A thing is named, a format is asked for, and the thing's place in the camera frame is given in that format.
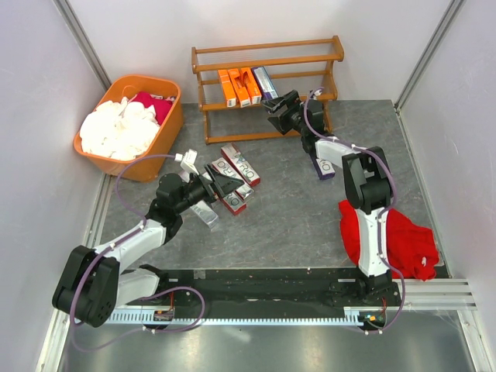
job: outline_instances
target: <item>white towel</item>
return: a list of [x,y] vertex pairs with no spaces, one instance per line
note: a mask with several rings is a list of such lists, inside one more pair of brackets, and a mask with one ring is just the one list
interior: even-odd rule
[[155,108],[141,102],[107,101],[86,117],[81,126],[81,145],[85,153],[117,160],[132,160],[150,147],[159,125]]

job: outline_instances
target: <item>wooden shelf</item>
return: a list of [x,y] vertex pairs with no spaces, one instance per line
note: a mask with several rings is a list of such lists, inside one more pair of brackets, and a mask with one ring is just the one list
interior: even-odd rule
[[[336,96],[333,93],[328,93],[328,94],[323,94],[318,97],[319,101],[327,102],[336,99]],[[307,99],[306,95],[300,95],[300,99],[304,101]],[[256,104],[256,105],[250,105],[247,106],[243,109],[248,109],[249,107],[260,107],[261,104]],[[233,107],[227,107],[227,104],[225,102],[219,102],[219,103],[204,103],[200,105],[200,109],[202,111],[219,111],[219,110],[233,110],[233,109],[240,109],[239,103],[236,104],[236,106]]]
[[[312,55],[312,56],[297,56],[297,57],[282,57],[282,58],[266,58],[259,60],[245,60],[245,61],[234,61],[234,62],[218,62],[209,64],[200,64],[198,62],[198,55],[200,54],[210,54],[210,53],[225,53],[225,52],[236,52],[240,50],[259,50],[259,49],[271,49],[271,48],[284,48],[284,47],[303,47],[308,45],[316,44],[329,44],[331,53],[322,55]],[[338,36],[334,36],[331,39],[319,39],[319,40],[304,40],[304,41],[291,41],[286,43],[265,43],[265,44],[254,44],[254,45],[242,45],[242,46],[225,46],[220,48],[209,48],[209,49],[196,49],[191,48],[191,69],[193,74],[196,74],[198,81],[198,107],[203,113],[204,127],[205,127],[205,142],[209,143],[223,143],[223,142],[234,142],[243,140],[262,140],[269,138],[279,138],[283,137],[279,132],[270,133],[251,133],[251,134],[239,134],[232,136],[210,136],[210,122],[208,117],[208,112],[226,110],[226,109],[239,109],[239,104],[234,107],[227,107],[225,102],[207,102],[205,100],[205,86],[219,84],[218,79],[203,79],[202,73],[207,71],[217,71],[225,70],[230,68],[241,68],[241,67],[257,67],[257,66],[276,66],[276,65],[290,65],[290,64],[311,64],[315,62],[326,62],[325,70],[320,71],[300,71],[300,72],[290,72],[284,74],[272,74],[270,78],[272,79],[285,79],[285,78],[305,78],[311,76],[322,76],[322,81],[324,84],[324,94],[319,96],[319,101],[325,104],[330,100],[335,100],[338,97],[338,91],[334,78],[332,75],[332,66],[335,61],[342,61],[344,58],[344,51]],[[306,96],[301,96],[301,100],[305,100]],[[248,107],[256,107],[260,105],[251,105]],[[332,130],[331,119],[325,105],[325,120],[327,121],[328,130]],[[297,132],[289,132],[286,136],[297,136]]]

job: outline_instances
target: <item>product box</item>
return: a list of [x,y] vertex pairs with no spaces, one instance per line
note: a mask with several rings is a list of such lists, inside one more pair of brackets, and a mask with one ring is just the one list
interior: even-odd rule
[[231,68],[227,70],[229,72],[229,77],[231,78],[232,86],[234,87],[234,91],[239,99],[240,107],[247,107],[251,105],[250,95],[246,90],[243,82],[241,81],[241,75],[239,75],[239,70],[237,68]]
[[213,167],[220,172],[221,174],[224,174],[225,176],[236,178],[238,180],[241,180],[244,182],[243,186],[239,186],[236,189],[236,193],[239,195],[239,197],[246,201],[250,199],[253,196],[253,189],[247,184],[245,180],[239,175],[238,172],[227,162],[226,159],[221,157],[220,159],[217,159],[216,161],[212,161]]
[[310,155],[310,158],[312,159],[313,166],[321,180],[328,180],[334,177],[336,172],[330,161],[319,159],[313,155]]
[[[179,176],[184,182],[189,182],[189,173],[183,170]],[[201,200],[197,204],[189,207],[210,229],[219,223],[219,216],[215,213],[208,204]]]
[[244,67],[241,69],[241,81],[245,85],[245,88],[250,95],[251,104],[259,104],[262,100],[262,93],[258,88],[257,81],[255,80],[255,77],[253,76],[250,68]]
[[270,76],[264,66],[253,67],[251,71],[253,72],[253,76],[262,91],[263,99],[271,100],[279,97],[276,92],[276,88],[274,88],[274,84],[272,84],[272,80],[270,79]]
[[[210,181],[212,180],[207,172],[202,174],[202,176]],[[226,206],[226,208],[230,210],[230,212],[234,215],[238,215],[239,213],[241,213],[246,209],[246,203],[243,200],[241,200],[241,198],[235,192],[232,192],[231,194],[227,194],[224,198],[220,200]]]
[[243,155],[234,144],[230,143],[220,149],[222,156],[231,164],[234,169],[241,174],[241,177],[247,182],[250,187],[256,186],[260,183],[260,176],[252,168],[250,163],[246,161]]
[[229,73],[227,70],[218,70],[219,81],[222,86],[222,92],[224,93],[224,98],[226,99],[227,107],[236,106],[236,93],[231,84],[231,79],[229,78]]

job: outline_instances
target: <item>metal frame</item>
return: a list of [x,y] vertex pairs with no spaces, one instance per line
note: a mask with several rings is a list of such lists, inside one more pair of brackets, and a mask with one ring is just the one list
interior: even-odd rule
[[[146,324],[149,326],[165,326],[169,324],[187,325],[195,319],[176,319],[172,321],[156,320],[156,310],[163,310],[163,306],[125,306],[114,310],[105,324]],[[202,319],[198,324],[204,326],[361,326],[358,320],[360,312],[347,308],[342,318],[305,318],[305,319]]]
[[79,22],[76,13],[72,9],[69,0],[53,0],[53,3],[59,9],[60,14],[64,17],[67,27],[69,27],[72,34],[74,35],[77,44],[79,44],[81,51],[88,60],[91,69],[93,70],[93,72],[95,72],[96,77],[102,83],[103,88],[105,88],[105,90],[109,89],[110,85],[112,85],[112,82],[110,81],[110,78],[107,75],[102,62],[100,61],[100,58],[98,58],[95,49],[91,45],[88,35],[86,35],[86,32]]
[[[84,235],[83,244],[93,247],[100,243],[103,225],[109,208],[110,196],[112,194],[112,177],[104,174],[100,182],[98,197],[93,207],[93,214]],[[69,315],[60,310],[53,310],[52,318],[46,332],[45,340],[41,349],[36,372],[58,370],[64,345],[69,331]]]
[[[60,10],[61,15],[64,17],[67,26],[73,33],[74,38],[77,40],[83,54],[88,60],[88,63],[95,72],[95,75],[100,80],[103,87],[107,89],[111,84],[109,76],[107,75],[105,68],[102,66],[102,62],[99,60],[98,55],[91,45],[91,42],[84,32],[77,16],[75,15],[69,0],[53,0],[53,2]],[[408,100],[409,95],[419,81],[419,78],[422,76],[423,71],[429,64],[429,61],[431,60],[437,47],[440,45],[446,31],[450,27],[450,24],[459,12],[463,3],[464,0],[451,1],[394,105],[397,109],[398,121],[400,122],[400,127],[403,132],[405,142],[407,143],[408,151],[411,155],[410,144],[408,137],[405,135],[405,128],[401,119],[401,108]],[[424,187],[422,175],[420,174],[413,157],[412,162],[414,164],[416,176],[421,185],[422,194],[424,195],[424,199],[426,200],[428,206],[429,216],[432,222],[434,222],[432,224],[434,226],[434,233],[439,241],[439,232],[437,232],[435,227],[437,226],[435,223],[436,219],[431,212],[432,203],[429,200],[429,196]],[[109,206],[110,195],[112,193],[111,186],[111,178],[109,176],[104,176],[102,178],[98,198],[95,202],[95,212],[84,239],[84,244],[86,246],[94,246],[99,244],[105,221],[105,215]],[[491,350],[485,343],[487,337],[484,335],[484,328],[479,319],[477,307],[466,280],[438,279],[428,283],[421,281],[407,281],[406,295],[407,298],[404,311],[434,312],[439,310],[457,310],[463,327],[463,335],[467,341],[467,346],[476,370],[480,372],[496,371],[496,367],[494,366],[494,356],[491,355]],[[62,312],[54,311],[52,319],[50,320],[49,329],[43,344],[40,358],[36,366],[37,372],[42,372],[45,370],[56,371],[58,369],[60,359],[64,351],[68,328],[68,316]]]
[[443,40],[443,37],[446,35],[448,28],[455,19],[456,14],[458,14],[464,2],[465,0],[451,0],[451,3],[448,5],[448,8],[444,12],[443,17],[434,30],[434,33],[432,34],[429,42],[427,43],[427,46],[422,52],[422,55],[418,59],[418,62],[415,65],[412,74],[408,78],[405,87],[401,91],[398,100],[394,104],[397,110],[401,110],[405,105],[408,97],[412,93],[413,88],[417,85],[417,82],[419,81],[425,68],[429,64],[429,61],[432,59],[432,56],[436,52],[438,46]]

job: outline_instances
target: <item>purple cable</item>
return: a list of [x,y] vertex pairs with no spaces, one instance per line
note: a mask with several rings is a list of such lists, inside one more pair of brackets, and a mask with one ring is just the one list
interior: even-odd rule
[[[368,155],[370,157],[373,157],[377,161],[377,163],[379,164],[379,166],[385,172],[386,177],[387,177],[387,179],[389,181],[389,185],[391,186],[391,191],[392,191],[392,194],[393,194],[393,202],[388,207],[384,208],[377,215],[377,220],[379,222],[378,225],[377,225],[377,228],[379,230],[378,231],[378,234],[377,234],[377,243],[379,244],[379,255],[380,255],[379,258],[382,260],[382,262],[387,267],[389,267],[389,269],[391,269],[392,271],[394,271],[400,277],[401,290],[402,290],[402,294],[403,295],[401,296],[400,305],[399,305],[398,310],[396,311],[396,314],[394,315],[393,319],[383,329],[381,329],[381,331],[385,331],[390,326],[392,326],[392,324],[394,322],[396,322],[396,319],[398,318],[398,316],[400,315],[401,311],[403,310],[403,306],[405,305],[405,295],[406,295],[405,277],[403,276],[403,273],[400,270],[398,270],[396,267],[391,266],[391,264],[387,260],[385,260],[383,258],[384,252],[382,251],[382,232],[381,232],[381,223],[382,222],[381,222],[381,216],[384,213],[389,212],[390,210],[392,210],[396,206],[396,203],[398,202],[398,200],[396,198],[396,195],[398,194],[398,190],[396,188],[396,184],[394,183],[394,179],[393,179],[393,176],[391,175],[391,172],[389,171],[389,169],[386,166],[386,164],[384,163],[384,161],[382,161],[382,159],[376,153],[373,153],[372,151],[369,151],[369,150],[364,149],[362,147],[355,146],[352,143],[349,143],[347,141],[342,141],[341,139],[337,139],[337,138],[331,139],[332,137],[329,138],[329,137],[323,136],[322,134],[318,133],[315,129],[312,128],[312,125],[310,124],[310,122],[308,120],[308,113],[307,113],[308,112],[308,102],[315,95],[315,93],[317,91],[321,91],[322,89],[323,88],[320,87],[318,89],[315,89],[314,91],[311,91],[310,94],[308,95],[307,99],[305,100],[304,105],[303,105],[303,119],[305,120],[305,123],[306,123],[308,129],[313,134],[315,134],[318,138],[321,138],[321,139],[326,140],[326,141],[329,141],[329,142],[339,143],[341,145],[344,145],[346,147],[349,147],[352,150],[356,150],[358,152],[365,153],[366,155]],[[369,333],[375,333],[375,334],[377,334],[377,333],[379,333],[379,330],[377,330],[377,331],[369,331]]]
[[115,195],[117,196],[117,199],[121,202],[122,205],[124,205],[124,208],[126,208],[128,211],[134,213],[135,215],[137,215],[138,217],[141,218],[141,221],[143,221],[143,226],[146,226],[146,217],[145,217],[145,215],[143,213],[141,213],[140,211],[138,211],[137,209],[134,209],[131,205],[128,204],[127,201],[125,201],[121,197],[121,195],[119,193],[119,182],[121,181],[122,175],[128,169],[130,169],[133,165],[138,164],[139,162],[141,162],[143,160],[155,159],[155,158],[158,158],[158,157],[169,157],[171,159],[174,159],[175,158],[174,155],[169,155],[168,153],[166,153],[166,154],[159,154],[159,155],[149,155],[147,157],[140,157],[140,158],[134,160],[132,163],[126,165],[126,167],[123,170],[121,170],[121,172],[117,176],[117,180],[115,180],[114,190],[115,190]]
[[[139,163],[140,161],[143,161],[143,160],[146,160],[146,159],[153,159],[153,158],[158,158],[158,157],[170,157],[170,158],[175,158],[175,156],[173,155],[169,155],[169,154],[160,154],[160,155],[149,155],[148,157],[141,157],[139,159],[136,159],[134,160],[131,164],[128,164],[120,173],[119,175],[117,176],[117,180],[115,181],[115,194],[117,195],[117,198],[119,199],[119,201],[124,205],[124,207],[126,207],[128,210],[130,210],[131,212],[137,214],[143,221],[143,226],[146,226],[146,217],[145,215],[142,215],[140,212],[138,212],[137,210],[135,210],[133,207],[131,207],[128,203],[126,203],[122,198],[121,196],[119,195],[119,182],[120,182],[120,179],[122,178],[122,175],[128,170],[131,168],[131,166],[133,166],[134,164],[137,164]],[[129,234],[127,234],[126,236],[122,237],[121,239],[117,240],[115,242],[115,247],[119,246],[120,244],[124,243],[126,240],[132,238],[133,236],[135,236],[136,234],[140,233],[142,231],[142,229],[138,228],[136,230],[133,230],[132,232],[130,232]],[[103,345],[100,345],[100,346],[97,346],[95,348],[92,348],[92,349],[86,349],[84,347],[81,347],[79,346],[78,344],[76,344],[76,341],[75,341],[75,338],[74,338],[74,334],[75,334],[75,329],[78,327],[78,326],[81,326],[83,324],[83,322],[79,322],[79,323],[76,323],[76,306],[77,306],[77,303],[79,301],[79,298],[81,296],[81,292],[83,290],[83,287],[84,287],[84,283],[86,283],[86,280],[89,278],[89,276],[91,275],[91,272],[95,269],[95,266],[97,265],[97,263],[100,261],[101,258],[103,258],[104,255],[106,255],[108,252],[110,252],[112,250],[112,247],[108,246],[106,247],[102,252],[100,252],[94,259],[92,262],[90,262],[88,268],[86,269],[86,271],[83,273],[82,277],[81,277],[81,280],[79,281],[78,283],[78,286],[76,287],[76,291],[74,293],[74,297],[72,299],[72,302],[71,302],[71,309],[69,311],[69,326],[70,326],[70,329],[69,329],[69,335],[70,335],[70,339],[71,339],[71,342],[72,344],[74,345],[74,348],[79,351],[79,352],[82,352],[82,353],[90,353],[90,352],[93,352],[93,351],[98,351],[98,350],[101,350],[105,347],[107,347],[108,345],[111,345],[113,344],[114,342],[120,340],[121,338],[123,337],[126,337],[128,335],[131,335],[135,332],[138,332],[138,331],[141,331],[142,329],[141,328],[138,328],[138,329],[131,329],[129,330],[128,332],[124,332],[121,336],[119,337],[116,337],[110,341],[108,341],[107,343],[104,343]],[[168,294],[168,293],[171,293],[172,291],[181,291],[181,290],[185,290],[185,291],[191,291],[193,293],[195,293],[199,298],[200,298],[200,301],[201,301],[201,312],[200,312],[200,316],[197,317],[197,319],[190,325],[187,325],[183,328],[180,328],[180,329],[170,329],[170,330],[167,330],[167,329],[164,329],[164,330],[160,330],[160,332],[183,332],[183,331],[187,331],[189,329],[192,329],[194,328],[203,318],[203,315],[205,313],[205,299],[203,298],[202,294],[197,291],[196,289],[194,288],[190,288],[190,287],[175,287],[175,288],[171,288],[171,289],[168,289],[166,291],[163,291],[161,293],[158,293],[158,294],[154,294],[153,296],[150,296],[148,298],[142,298],[142,300],[148,300],[148,299],[152,299],[152,298],[157,298],[157,297],[160,297],[160,296],[163,296],[165,294]]]
[[196,320],[192,324],[188,324],[185,327],[177,328],[177,329],[155,329],[154,330],[155,333],[176,333],[176,332],[188,331],[189,329],[193,329],[203,319],[203,315],[205,314],[205,299],[203,298],[202,294],[199,291],[197,291],[196,289],[191,288],[191,287],[184,287],[184,286],[174,287],[171,289],[167,289],[166,291],[162,291],[160,293],[151,295],[149,297],[143,297],[140,300],[142,300],[142,301],[153,300],[154,298],[158,298],[158,297],[167,295],[167,294],[174,292],[174,291],[191,291],[195,295],[197,295],[198,298],[200,298],[200,302],[202,303],[200,315],[196,318]]

